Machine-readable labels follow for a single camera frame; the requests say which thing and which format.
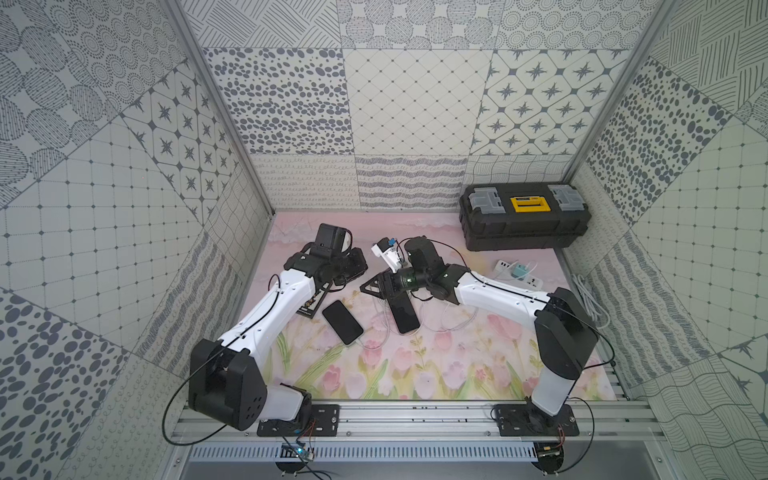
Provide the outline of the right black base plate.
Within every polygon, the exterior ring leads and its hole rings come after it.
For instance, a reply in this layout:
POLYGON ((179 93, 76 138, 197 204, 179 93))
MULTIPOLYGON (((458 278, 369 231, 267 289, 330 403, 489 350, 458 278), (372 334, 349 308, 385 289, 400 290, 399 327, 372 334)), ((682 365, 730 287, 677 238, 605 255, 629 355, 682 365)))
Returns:
POLYGON ((573 410, 564 405, 558 414, 550 416, 528 402, 526 404, 497 404, 492 407, 491 418, 502 437, 531 436, 576 437, 580 434, 573 410))

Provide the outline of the pink floral table mat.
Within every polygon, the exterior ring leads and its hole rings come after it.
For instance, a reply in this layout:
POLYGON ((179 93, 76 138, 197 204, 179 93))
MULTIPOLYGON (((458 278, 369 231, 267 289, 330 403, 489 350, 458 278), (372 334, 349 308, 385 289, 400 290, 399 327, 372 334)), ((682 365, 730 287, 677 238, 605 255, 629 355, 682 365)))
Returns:
MULTIPOLYGON (((245 309, 266 294, 286 260, 312 241, 321 223, 350 230, 369 251, 384 237, 424 235, 449 263, 467 263, 493 278, 498 260, 536 263, 533 274, 551 292, 567 283, 550 250, 470 252, 454 213, 282 212, 272 226, 248 290, 245 309)), ((431 300, 419 291, 412 305, 421 323, 401 335, 386 302, 364 295, 357 283, 330 294, 364 329, 345 346, 321 315, 293 317, 261 368, 270 385, 287 384, 317 399, 520 400, 530 395, 543 364, 533 331, 476 308, 431 300)))

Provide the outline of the aluminium mounting rail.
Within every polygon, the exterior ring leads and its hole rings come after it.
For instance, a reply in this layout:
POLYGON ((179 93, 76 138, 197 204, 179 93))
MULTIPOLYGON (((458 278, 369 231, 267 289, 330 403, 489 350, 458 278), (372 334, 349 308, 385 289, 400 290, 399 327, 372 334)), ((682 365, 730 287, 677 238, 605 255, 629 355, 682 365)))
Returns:
MULTIPOLYGON (((488 401, 339 401, 336 437, 300 437, 332 441, 556 441, 557 437, 502 437, 488 401)), ((570 402, 580 434, 569 442, 664 440, 660 422, 643 401, 570 402)))

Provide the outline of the white power strip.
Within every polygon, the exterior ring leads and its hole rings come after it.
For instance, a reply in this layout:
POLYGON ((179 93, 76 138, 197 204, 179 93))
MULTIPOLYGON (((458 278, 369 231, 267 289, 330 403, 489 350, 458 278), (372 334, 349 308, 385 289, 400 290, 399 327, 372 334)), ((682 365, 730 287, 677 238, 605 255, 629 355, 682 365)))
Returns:
POLYGON ((536 267, 536 263, 522 264, 519 261, 498 260, 493 269, 493 278, 524 285, 529 289, 541 290, 544 282, 533 274, 536 267))

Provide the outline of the black breakout board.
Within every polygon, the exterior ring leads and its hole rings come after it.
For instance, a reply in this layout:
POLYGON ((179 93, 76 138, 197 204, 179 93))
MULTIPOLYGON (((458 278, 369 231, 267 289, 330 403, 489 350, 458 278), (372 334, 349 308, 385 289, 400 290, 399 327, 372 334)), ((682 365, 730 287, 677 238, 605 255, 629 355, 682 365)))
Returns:
POLYGON ((319 310, 323 300, 326 298, 328 292, 326 290, 317 291, 308 301, 304 302, 297 314, 308 319, 312 319, 319 310))

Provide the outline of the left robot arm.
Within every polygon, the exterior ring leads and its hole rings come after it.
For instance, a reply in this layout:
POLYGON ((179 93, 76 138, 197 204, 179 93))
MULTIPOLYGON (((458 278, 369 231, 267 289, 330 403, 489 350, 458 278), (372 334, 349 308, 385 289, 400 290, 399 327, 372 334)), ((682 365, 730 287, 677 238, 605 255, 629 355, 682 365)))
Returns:
POLYGON ((261 368, 287 323, 367 270, 352 233, 322 223, 315 240, 292 255, 262 300, 219 339, 199 341, 190 356, 189 407, 239 431, 276 421, 296 430, 310 422, 311 394, 269 386, 261 368))

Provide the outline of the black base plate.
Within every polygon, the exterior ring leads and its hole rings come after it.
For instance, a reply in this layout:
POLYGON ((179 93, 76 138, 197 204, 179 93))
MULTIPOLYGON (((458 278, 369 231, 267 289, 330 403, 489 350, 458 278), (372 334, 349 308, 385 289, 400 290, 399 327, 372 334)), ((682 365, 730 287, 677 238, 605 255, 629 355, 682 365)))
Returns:
POLYGON ((258 423, 258 437, 336 437, 340 406, 338 404, 303 405, 290 421, 265 420, 258 423))
POLYGON ((576 437, 580 434, 573 410, 564 405, 558 414, 550 416, 528 402, 526 404, 497 404, 492 407, 491 418, 502 437, 531 436, 576 437))

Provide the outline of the small circuit board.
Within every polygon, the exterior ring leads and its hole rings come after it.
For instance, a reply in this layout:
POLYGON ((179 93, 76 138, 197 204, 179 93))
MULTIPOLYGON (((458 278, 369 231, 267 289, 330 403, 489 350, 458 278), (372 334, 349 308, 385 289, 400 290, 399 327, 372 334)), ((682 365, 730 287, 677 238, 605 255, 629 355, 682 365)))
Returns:
POLYGON ((293 458, 300 462, 312 462, 314 460, 313 451, 306 447, 284 443, 282 451, 285 458, 293 458))

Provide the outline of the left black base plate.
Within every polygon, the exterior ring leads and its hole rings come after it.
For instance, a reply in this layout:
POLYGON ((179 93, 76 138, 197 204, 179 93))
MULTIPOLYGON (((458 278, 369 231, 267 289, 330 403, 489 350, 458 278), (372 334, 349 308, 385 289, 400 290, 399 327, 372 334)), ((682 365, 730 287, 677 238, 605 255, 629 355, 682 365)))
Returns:
POLYGON ((336 437, 340 406, 338 404, 303 405, 290 421, 265 420, 258 423, 258 437, 336 437))

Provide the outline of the black smartphone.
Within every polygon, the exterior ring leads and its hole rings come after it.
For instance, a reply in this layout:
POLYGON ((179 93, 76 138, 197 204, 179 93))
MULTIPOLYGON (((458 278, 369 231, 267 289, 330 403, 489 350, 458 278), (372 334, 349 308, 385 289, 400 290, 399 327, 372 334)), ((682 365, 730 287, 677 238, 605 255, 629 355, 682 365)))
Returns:
POLYGON ((340 300, 324 308, 322 315, 345 346, 353 344, 364 333, 363 327, 340 300))
POLYGON ((387 300, 398 332, 401 335, 418 330, 421 323, 406 292, 387 300))

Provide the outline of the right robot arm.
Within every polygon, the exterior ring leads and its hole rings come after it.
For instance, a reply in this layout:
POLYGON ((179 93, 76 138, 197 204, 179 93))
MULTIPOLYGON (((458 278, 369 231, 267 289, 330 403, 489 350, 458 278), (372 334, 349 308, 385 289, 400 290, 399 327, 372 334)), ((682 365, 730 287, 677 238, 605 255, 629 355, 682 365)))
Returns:
POLYGON ((436 244, 419 236, 401 248, 397 240, 382 238, 371 250, 387 269, 363 283, 360 291, 386 301, 407 332, 418 322, 409 295, 420 289, 427 290, 431 300, 486 310, 533 331, 543 368, 527 403, 540 415, 558 416, 600 339, 580 300, 566 288, 546 293, 513 287, 465 263, 447 263, 436 244))

